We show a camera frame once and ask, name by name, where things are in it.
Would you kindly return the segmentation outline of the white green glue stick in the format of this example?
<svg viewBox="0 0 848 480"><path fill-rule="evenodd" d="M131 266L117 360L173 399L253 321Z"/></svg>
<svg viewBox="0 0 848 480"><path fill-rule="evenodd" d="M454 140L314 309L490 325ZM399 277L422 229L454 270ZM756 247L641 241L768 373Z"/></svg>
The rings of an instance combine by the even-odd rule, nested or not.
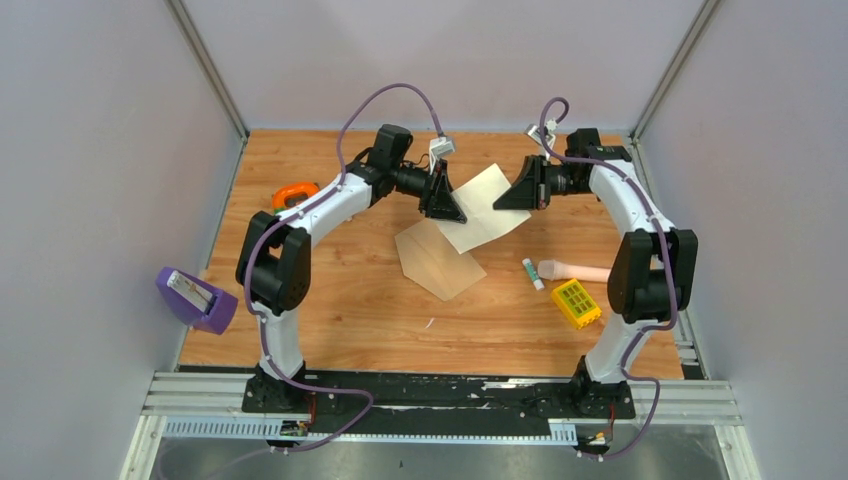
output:
<svg viewBox="0 0 848 480"><path fill-rule="evenodd" d="M543 280L540 278L540 276L539 276L535 266L533 265L533 262L531 261L531 259L530 258L524 258L522 260L522 265L523 265L525 271L527 272L534 288L537 291L543 290L545 288Z"/></svg>

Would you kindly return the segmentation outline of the yellow building block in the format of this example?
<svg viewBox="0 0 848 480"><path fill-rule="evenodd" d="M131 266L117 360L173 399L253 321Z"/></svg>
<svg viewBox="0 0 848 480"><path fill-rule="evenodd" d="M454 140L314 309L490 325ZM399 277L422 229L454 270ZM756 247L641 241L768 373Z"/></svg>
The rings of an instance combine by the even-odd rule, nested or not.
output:
<svg viewBox="0 0 848 480"><path fill-rule="evenodd" d="M577 330L601 318L601 308L577 279L570 279L554 288L550 298Z"/></svg>

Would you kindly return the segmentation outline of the tan paper envelope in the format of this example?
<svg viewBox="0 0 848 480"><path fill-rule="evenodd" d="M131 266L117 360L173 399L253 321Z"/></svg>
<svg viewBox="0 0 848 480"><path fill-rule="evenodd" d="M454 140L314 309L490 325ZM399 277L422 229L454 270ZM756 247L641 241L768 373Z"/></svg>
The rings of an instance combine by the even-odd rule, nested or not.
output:
<svg viewBox="0 0 848 480"><path fill-rule="evenodd" d="M458 253L431 220L394 237L403 274L442 301L449 301L487 274L473 256Z"/></svg>

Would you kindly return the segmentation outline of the purple box with card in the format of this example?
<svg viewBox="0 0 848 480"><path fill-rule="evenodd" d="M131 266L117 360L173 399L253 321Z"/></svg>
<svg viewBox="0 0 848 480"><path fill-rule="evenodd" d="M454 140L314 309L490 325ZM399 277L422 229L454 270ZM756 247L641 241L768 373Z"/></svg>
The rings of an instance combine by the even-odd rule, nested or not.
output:
<svg viewBox="0 0 848 480"><path fill-rule="evenodd" d="M155 285L178 320L214 335L227 330L239 303L229 292L172 267L160 270Z"/></svg>

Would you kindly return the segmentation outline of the lined letter paper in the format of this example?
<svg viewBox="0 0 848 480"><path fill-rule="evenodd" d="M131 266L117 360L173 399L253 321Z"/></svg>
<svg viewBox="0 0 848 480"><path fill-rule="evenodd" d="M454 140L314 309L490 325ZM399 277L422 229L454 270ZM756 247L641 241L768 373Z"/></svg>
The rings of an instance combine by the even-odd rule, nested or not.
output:
<svg viewBox="0 0 848 480"><path fill-rule="evenodd" d="M526 210L493 208L510 186L501 168L491 164L453 193L467 221L460 224L436 220L435 225L459 254L497 240L531 218Z"/></svg>

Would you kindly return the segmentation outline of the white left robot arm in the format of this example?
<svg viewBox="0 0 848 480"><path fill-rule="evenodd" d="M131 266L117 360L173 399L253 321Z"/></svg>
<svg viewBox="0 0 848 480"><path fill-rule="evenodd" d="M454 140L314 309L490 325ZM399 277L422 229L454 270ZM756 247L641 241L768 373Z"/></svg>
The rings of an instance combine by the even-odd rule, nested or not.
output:
<svg viewBox="0 0 848 480"><path fill-rule="evenodd" d="M429 219L467 221L448 177L453 139L441 134L432 140L425 167L405 159L413 140L409 130L385 124L373 145L343 163L336 179L312 198L277 215L260 211L249 222L236 279L257 318L259 366L274 379L268 400L283 413L298 411L306 400L307 386L297 378L305 367L298 308L311 286L312 252L321 240L393 192L417 198L419 212Z"/></svg>

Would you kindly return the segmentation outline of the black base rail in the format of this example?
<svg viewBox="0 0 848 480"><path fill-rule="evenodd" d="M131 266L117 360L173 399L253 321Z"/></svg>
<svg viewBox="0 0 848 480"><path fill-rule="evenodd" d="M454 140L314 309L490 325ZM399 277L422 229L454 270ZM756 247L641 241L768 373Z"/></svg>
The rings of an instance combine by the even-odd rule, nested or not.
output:
<svg viewBox="0 0 848 480"><path fill-rule="evenodd" d="M632 420L631 389L575 378L311 370L296 386L256 367L246 413L304 414L313 433L333 433L358 413L351 434L540 436L556 419Z"/></svg>

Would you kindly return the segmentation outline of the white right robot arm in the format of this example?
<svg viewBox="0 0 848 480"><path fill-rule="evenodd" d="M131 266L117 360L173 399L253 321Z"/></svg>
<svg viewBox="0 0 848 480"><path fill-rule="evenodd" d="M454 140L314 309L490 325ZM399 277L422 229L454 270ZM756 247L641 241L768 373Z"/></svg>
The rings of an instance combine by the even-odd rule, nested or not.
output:
<svg viewBox="0 0 848 480"><path fill-rule="evenodd" d="M525 158L494 209L543 210L555 195L593 194L622 236L607 281L612 313L572 378L572 406L592 418L609 407L610 390L629 380L631 360L649 336L672 329L688 305L698 238L660 212L639 182L628 151L602 145L597 130L569 134L559 164L551 161L556 154L550 128L530 125L526 134L542 152Z"/></svg>

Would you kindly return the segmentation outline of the pink toy microphone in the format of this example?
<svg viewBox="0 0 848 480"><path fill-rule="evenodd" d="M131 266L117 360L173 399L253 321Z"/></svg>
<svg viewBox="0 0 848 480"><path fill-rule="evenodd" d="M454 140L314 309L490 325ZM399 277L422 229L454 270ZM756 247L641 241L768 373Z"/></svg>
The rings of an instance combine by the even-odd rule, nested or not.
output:
<svg viewBox="0 0 848 480"><path fill-rule="evenodd" d="M581 282L606 283L611 270L567 264L556 260L541 260L538 262L537 272L542 279L550 281L576 279Z"/></svg>

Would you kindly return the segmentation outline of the orange curved toy track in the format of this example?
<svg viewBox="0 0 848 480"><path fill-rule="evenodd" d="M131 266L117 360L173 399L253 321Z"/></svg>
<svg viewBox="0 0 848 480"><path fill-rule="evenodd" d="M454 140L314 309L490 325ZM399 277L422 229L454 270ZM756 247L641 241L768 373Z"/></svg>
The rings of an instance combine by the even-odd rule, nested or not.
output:
<svg viewBox="0 0 848 480"><path fill-rule="evenodd" d="M271 208L279 213L298 206L320 191L314 182L297 182L279 188L271 197Z"/></svg>

